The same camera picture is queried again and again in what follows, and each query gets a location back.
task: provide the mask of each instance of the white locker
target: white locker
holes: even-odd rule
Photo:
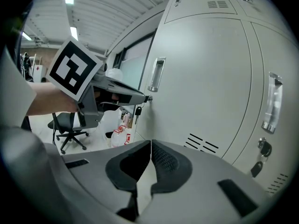
[[[249,175],[262,161],[254,180],[273,195],[298,164],[299,46],[269,0],[229,1],[246,15],[205,14],[207,1],[217,0],[167,5],[141,85],[153,101],[132,130],[137,139],[217,155]],[[261,138],[272,147],[268,158]]]
[[[153,41],[148,63],[166,60],[158,91],[146,87],[145,95],[152,95],[153,102],[143,107],[136,131],[145,139],[222,157],[240,128],[249,99],[246,35],[238,20],[181,20],[165,24]]]
[[[276,193],[285,186],[293,175],[299,157],[299,52],[298,48],[277,32],[258,24],[253,24],[264,60],[264,94],[260,116],[256,128],[233,166],[248,173],[259,155],[258,140],[265,137],[272,145],[271,155],[263,164],[261,173],[256,177],[268,192]],[[261,128],[267,111],[269,73],[282,80],[282,104],[279,121],[274,133]]]

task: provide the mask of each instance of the plastic bag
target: plastic bag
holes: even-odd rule
[[[131,129],[126,126],[119,126],[118,129],[114,129],[113,134],[111,136],[111,146],[119,147],[122,145],[126,145],[130,142],[131,137]]]

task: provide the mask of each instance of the key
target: key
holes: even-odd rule
[[[263,168],[263,163],[261,161],[257,162],[250,170],[252,177],[256,177],[262,171],[262,168]]]
[[[141,114],[141,110],[142,110],[141,107],[137,107],[135,110],[135,115],[136,115],[135,124],[137,124],[137,120],[138,120],[139,115]]]

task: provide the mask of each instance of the locker door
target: locker door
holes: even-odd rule
[[[229,0],[171,0],[165,23],[192,15],[207,13],[236,14]]]
[[[244,173],[249,173],[260,153],[257,147],[258,141],[262,137],[266,138],[272,146],[272,152],[255,180],[270,194],[274,194],[285,186],[298,163],[299,50],[279,33],[258,24],[253,24],[253,27],[260,43],[264,63],[263,102],[252,136],[233,166]],[[275,83],[282,88],[277,91],[281,92],[282,101],[276,105],[280,108],[280,112],[273,113],[273,115],[279,113],[274,133],[261,127],[267,117],[266,113],[269,112],[267,103],[269,83],[273,79],[270,73],[280,76],[282,83]]]
[[[152,44],[151,67],[157,58],[160,66],[164,59],[160,84],[156,92],[146,88],[153,101],[144,105],[136,131],[146,140],[222,157],[249,99],[250,55],[241,22],[193,16],[165,24]],[[151,83],[150,75],[146,87]]]

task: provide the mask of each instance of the wall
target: wall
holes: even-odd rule
[[[42,57],[41,65],[49,68],[58,49],[52,48],[21,48],[21,53],[24,54],[25,52],[28,53],[29,56],[36,56]]]

